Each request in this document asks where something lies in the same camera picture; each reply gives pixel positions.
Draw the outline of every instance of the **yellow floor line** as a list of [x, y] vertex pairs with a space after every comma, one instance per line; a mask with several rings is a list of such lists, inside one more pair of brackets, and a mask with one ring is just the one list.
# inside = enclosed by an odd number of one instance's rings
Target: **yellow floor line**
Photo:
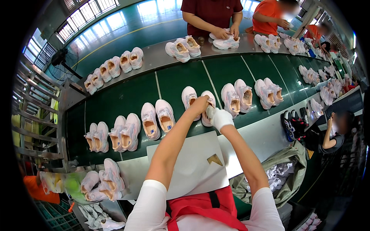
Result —
[[112, 41], [109, 41], [109, 42], [107, 42], [106, 44], [104, 44], [104, 45], [102, 45], [102, 46], [100, 46], [100, 47], [96, 48], [95, 50], [93, 50], [92, 52], [90, 52], [88, 55], [86, 55], [85, 57], [83, 57], [82, 59], [80, 59], [80, 60], [79, 60], [75, 65], [73, 65], [71, 68], [74, 68], [74, 67], [75, 67], [79, 62], [81, 62], [82, 60], [84, 60], [86, 57], [88, 57], [89, 55], [91, 55], [91, 54], [92, 54], [92, 53], [94, 53], [95, 51], [99, 50], [100, 48], [104, 47], [105, 45], [107, 45], [107, 44], [109, 44], [109, 43], [111, 43], [111, 42], [116, 41], [116, 40], [117, 40], [117, 39], [119, 39], [119, 38], [122, 38], [122, 37], [124, 37], [124, 36], [126, 36], [126, 35], [128, 35], [128, 34], [134, 33], [134, 32], [136, 32], [136, 31], [139, 31], [139, 30], [142, 30], [142, 29], [145, 29], [145, 28], [148, 28], [148, 27], [156, 26], [156, 25], [159, 25], [159, 24], [162, 24], [162, 23], [169, 23], [169, 22], [173, 22], [173, 21], [177, 21], [177, 20], [181, 20], [181, 19], [182, 19], [182, 18], [177, 18], [177, 19], [173, 19], [173, 20], [169, 20], [169, 21], [165, 21], [165, 22], [156, 23], [156, 24], [153, 24], [153, 25], [149, 25], [149, 26], [142, 27], [142, 28], [139, 28], [139, 29], [137, 29], [137, 30], [131, 31], [131, 32], [127, 33], [127, 34], [121, 35], [121, 36], [119, 36], [119, 37], [117, 37], [117, 38], [113, 39]]

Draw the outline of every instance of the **bag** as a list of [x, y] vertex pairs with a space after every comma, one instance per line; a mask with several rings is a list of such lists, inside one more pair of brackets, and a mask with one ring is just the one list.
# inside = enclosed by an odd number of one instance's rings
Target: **bag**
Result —
[[[274, 165], [292, 162], [296, 160], [294, 173], [288, 176], [287, 181], [280, 190], [274, 191], [274, 200], [277, 208], [281, 208], [290, 198], [299, 190], [306, 174], [306, 149], [299, 141], [294, 141], [290, 146], [285, 147], [277, 154], [271, 156], [262, 163], [265, 171]], [[252, 194], [247, 191], [248, 182], [245, 181], [245, 175], [240, 174], [230, 179], [230, 185], [233, 194], [247, 204], [252, 203]]]

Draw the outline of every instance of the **hand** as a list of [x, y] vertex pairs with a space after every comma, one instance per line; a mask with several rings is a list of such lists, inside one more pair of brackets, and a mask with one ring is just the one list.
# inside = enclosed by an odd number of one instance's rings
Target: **hand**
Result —
[[277, 18], [276, 23], [277, 23], [278, 26], [283, 27], [283, 28], [284, 27], [289, 27], [289, 22], [284, 20], [284, 19], [281, 19], [281, 18]]
[[230, 27], [230, 34], [234, 34], [234, 38], [237, 39], [239, 37], [239, 25], [237, 25], [236, 23], [234, 23]]
[[208, 106], [207, 100], [209, 99], [208, 95], [200, 96], [198, 99], [194, 101], [192, 105], [190, 105], [190, 110], [193, 113], [194, 118], [196, 118], [198, 115], [202, 114]]
[[216, 38], [219, 38], [219, 39], [227, 39], [230, 34], [230, 32], [227, 32], [220, 27], [215, 27], [215, 29], [211, 31], [211, 33], [213, 33], [216, 36]]

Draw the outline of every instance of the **forearm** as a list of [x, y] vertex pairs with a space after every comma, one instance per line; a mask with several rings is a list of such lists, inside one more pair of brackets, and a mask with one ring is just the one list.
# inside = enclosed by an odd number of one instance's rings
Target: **forearm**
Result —
[[261, 162], [237, 129], [233, 125], [226, 125], [221, 129], [221, 133], [229, 140], [234, 148], [243, 173], [250, 185], [252, 197], [260, 188], [269, 187], [268, 178]]

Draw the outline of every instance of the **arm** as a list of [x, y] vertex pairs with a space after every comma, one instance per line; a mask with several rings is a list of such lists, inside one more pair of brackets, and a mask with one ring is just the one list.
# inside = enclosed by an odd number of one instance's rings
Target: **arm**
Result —
[[184, 144], [190, 125], [207, 107], [208, 96], [199, 97], [187, 109], [176, 125], [159, 143], [154, 152], [145, 180], [161, 182], [168, 190], [177, 156]]

